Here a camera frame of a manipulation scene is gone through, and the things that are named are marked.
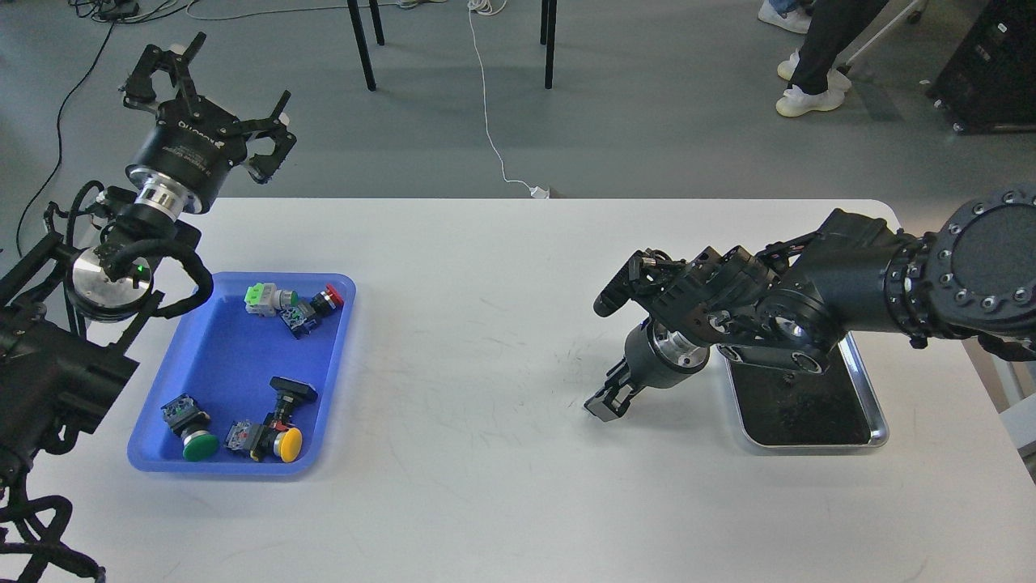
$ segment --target black stand leg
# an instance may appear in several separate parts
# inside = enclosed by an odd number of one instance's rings
[[[545,0],[547,4],[547,72],[543,86],[554,86],[554,25],[557,24],[557,0]]]
[[[364,23],[359,21],[359,5],[356,0],[348,0],[349,19],[352,21],[352,32],[356,35],[356,49],[359,50],[359,63],[364,65],[364,78],[367,88],[374,91],[378,88],[374,83],[374,70],[371,69],[371,55],[367,52],[367,36],[364,35]]]
[[[540,6],[540,43],[547,43],[547,2],[550,0],[543,0],[543,5]]]
[[[381,31],[381,9],[378,8],[377,0],[371,0],[371,20],[374,21],[374,38],[378,45],[385,46],[385,35]]]

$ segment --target plastic tray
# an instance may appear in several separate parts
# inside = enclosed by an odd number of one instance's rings
[[[289,475],[310,467],[320,451],[345,333],[356,296],[351,279],[325,272],[222,271],[212,275],[212,297],[180,319],[173,341],[137,419],[126,456],[145,472]],[[257,282],[297,291],[309,300],[330,283],[345,305],[325,318],[309,337],[295,340],[280,317],[244,312],[244,291]],[[292,417],[303,432],[303,449],[291,464],[267,457],[255,462],[224,447],[201,462],[182,458],[182,442],[162,419],[162,406],[180,393],[193,397],[211,417],[209,432],[220,442],[243,419],[262,422],[274,409],[271,377],[312,385],[316,403],[299,406]]]

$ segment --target black robotic arm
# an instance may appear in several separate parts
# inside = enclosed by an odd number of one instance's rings
[[[52,203],[45,214],[51,232],[0,278],[0,524],[12,524],[22,538],[9,542],[9,531],[0,528],[0,555],[30,556],[20,582],[37,581],[48,564],[104,580],[96,562],[60,541],[71,503],[60,496],[30,500],[26,476],[39,451],[66,454],[81,433],[97,429],[137,369],[125,353],[148,319],[181,316],[211,295],[211,274],[195,252],[201,232],[180,221],[180,213],[208,211],[235,166],[243,164],[256,181],[268,181],[294,145],[283,115],[288,91],[269,117],[249,121],[197,94],[188,64],[204,39],[199,33],[179,51],[148,46],[126,80],[123,105],[155,115],[154,128],[126,168],[136,190],[88,182],[67,213],[57,210],[68,217],[66,237],[52,228]],[[150,79],[157,70],[169,74],[175,89],[162,103]],[[259,138],[272,140],[274,151],[248,157],[247,143]],[[81,212],[92,188],[100,194]],[[74,245],[80,213],[107,220],[98,244]],[[160,308],[163,294],[152,273],[165,257],[179,261],[198,289]],[[29,287],[50,263],[49,274]],[[46,319],[44,301],[61,285],[71,331]],[[86,340],[83,318],[133,320],[117,343],[99,347]],[[53,514],[45,524],[39,515],[48,511]]]
[[[585,407],[621,417],[644,387],[700,371],[709,347],[730,361],[823,375],[850,331],[977,337],[1005,360],[1034,360],[1036,184],[969,202],[938,232],[892,232],[882,218],[835,209],[821,227],[751,254],[707,247],[692,260],[633,253],[594,310],[633,300],[649,318]]]

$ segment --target shoe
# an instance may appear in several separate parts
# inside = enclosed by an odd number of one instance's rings
[[[769,0],[762,0],[762,7],[759,8],[759,20],[796,34],[805,34],[809,30],[809,23],[812,19],[807,17],[802,8],[796,8],[786,14],[781,14],[770,5]]]
[[[799,51],[792,53],[786,61],[777,65],[777,76],[784,81],[790,81],[797,66],[799,66]],[[828,87],[845,92],[853,88],[853,82],[848,80],[848,77],[832,68],[828,71]]]
[[[799,117],[810,111],[831,111],[845,103],[845,92],[828,89],[819,95],[803,93],[798,85],[784,90],[784,96],[777,100],[777,113],[784,117]]]

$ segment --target person's leg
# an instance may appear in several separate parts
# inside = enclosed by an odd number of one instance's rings
[[[858,8],[861,3],[869,4],[871,1],[880,0],[816,2],[806,40],[802,49],[799,49],[799,64],[795,67],[790,85],[798,85],[804,93],[810,95],[823,93],[828,89],[828,70],[834,64],[838,53],[845,48],[846,34],[858,26]]]
[[[845,30],[845,37],[839,43],[838,52],[844,51],[864,29],[870,26],[870,23],[874,22],[874,19],[888,3],[889,0],[859,0],[856,6],[856,16]]]

